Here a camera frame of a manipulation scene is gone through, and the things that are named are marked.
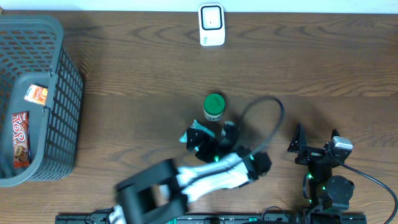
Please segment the red Top chocolate bar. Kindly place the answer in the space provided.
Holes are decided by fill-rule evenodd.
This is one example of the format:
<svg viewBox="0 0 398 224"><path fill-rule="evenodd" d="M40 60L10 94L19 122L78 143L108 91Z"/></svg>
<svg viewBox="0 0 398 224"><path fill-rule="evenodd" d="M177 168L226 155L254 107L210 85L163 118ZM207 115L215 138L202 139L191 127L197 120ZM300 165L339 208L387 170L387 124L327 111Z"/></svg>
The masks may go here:
<svg viewBox="0 0 398 224"><path fill-rule="evenodd" d="M12 146L14 151L14 168L30 166L29 112L12 115Z"/></svg>

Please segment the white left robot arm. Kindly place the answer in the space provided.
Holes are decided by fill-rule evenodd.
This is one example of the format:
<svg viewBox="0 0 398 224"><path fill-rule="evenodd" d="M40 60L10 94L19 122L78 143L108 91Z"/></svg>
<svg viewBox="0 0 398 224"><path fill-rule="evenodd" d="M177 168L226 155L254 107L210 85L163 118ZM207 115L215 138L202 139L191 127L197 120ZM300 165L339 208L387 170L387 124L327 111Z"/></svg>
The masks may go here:
<svg viewBox="0 0 398 224"><path fill-rule="evenodd" d="M249 149L235 146L238 138L239 126L232 121L224 123L221 139L194 121L180 142L204 163L177 167L166 159L120 182L109 223L165 223L208 193L254 182L260 175L256 159Z"/></svg>

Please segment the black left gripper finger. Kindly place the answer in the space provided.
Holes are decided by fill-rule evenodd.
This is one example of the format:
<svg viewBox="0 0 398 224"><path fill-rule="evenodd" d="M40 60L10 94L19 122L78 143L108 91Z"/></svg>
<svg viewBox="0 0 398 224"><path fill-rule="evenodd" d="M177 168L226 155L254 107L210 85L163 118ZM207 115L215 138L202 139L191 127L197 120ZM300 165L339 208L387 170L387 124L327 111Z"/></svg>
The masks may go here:
<svg viewBox="0 0 398 224"><path fill-rule="evenodd" d="M221 145L232 148L237 143L240 135L239 126L233 121L225 121L221 130Z"/></svg>
<svg viewBox="0 0 398 224"><path fill-rule="evenodd" d="M199 129L189 128L187 129L186 134L186 148L188 151L198 152L202 145L206 145L211 140L211 135Z"/></svg>

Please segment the green lid jar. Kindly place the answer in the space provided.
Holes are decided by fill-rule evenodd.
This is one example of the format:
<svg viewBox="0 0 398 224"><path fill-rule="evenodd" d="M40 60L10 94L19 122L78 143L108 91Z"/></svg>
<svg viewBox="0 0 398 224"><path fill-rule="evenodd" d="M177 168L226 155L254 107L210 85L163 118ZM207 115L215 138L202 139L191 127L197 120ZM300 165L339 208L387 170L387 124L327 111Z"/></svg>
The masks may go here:
<svg viewBox="0 0 398 224"><path fill-rule="evenodd" d="M208 121L219 121L226 108L224 98L216 93L206 96L203 104L204 117Z"/></svg>

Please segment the orange tissue packet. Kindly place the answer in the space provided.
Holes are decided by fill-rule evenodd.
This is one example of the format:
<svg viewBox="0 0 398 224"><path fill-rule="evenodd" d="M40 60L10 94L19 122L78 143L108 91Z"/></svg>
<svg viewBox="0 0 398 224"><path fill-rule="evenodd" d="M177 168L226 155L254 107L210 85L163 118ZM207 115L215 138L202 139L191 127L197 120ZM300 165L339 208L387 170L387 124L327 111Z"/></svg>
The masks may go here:
<svg viewBox="0 0 398 224"><path fill-rule="evenodd" d="M24 96L24 99L31 103L35 103L38 105L45 105L47 100L47 93L48 93L47 88L37 85L31 85L28 88L27 93Z"/></svg>

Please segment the teal wet wipes pack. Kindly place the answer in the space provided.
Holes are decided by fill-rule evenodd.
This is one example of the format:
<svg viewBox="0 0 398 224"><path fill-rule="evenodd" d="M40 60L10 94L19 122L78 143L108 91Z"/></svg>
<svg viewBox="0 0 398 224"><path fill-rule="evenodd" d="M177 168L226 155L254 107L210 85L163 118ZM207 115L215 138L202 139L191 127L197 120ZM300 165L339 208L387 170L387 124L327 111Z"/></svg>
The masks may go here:
<svg viewBox="0 0 398 224"><path fill-rule="evenodd" d="M207 133L208 135L210 135L211 137L215 137L215 133L211 130L209 130L208 128L202 126L197 120L194 120L193 123L190 126L191 129L195 129L195 130L199 130L199 131L204 131L205 133ZM184 134L179 138L179 141L181 143L187 143L187 132L185 131Z"/></svg>

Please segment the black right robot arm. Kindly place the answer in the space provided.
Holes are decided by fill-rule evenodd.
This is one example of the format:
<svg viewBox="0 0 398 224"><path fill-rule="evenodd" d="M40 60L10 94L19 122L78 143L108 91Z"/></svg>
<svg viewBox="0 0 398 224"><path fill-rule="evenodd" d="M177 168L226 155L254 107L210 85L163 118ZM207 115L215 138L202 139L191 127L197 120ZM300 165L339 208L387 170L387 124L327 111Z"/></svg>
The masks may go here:
<svg viewBox="0 0 398 224"><path fill-rule="evenodd" d="M295 163L308 168L303 180L303 194L310 206L302 212L305 223L314 223L321 218L338 220L349 209L354 183L332 170L351 154L352 142L333 130L331 139L321 148L307 145L305 130L298 124L287 149L296 153Z"/></svg>

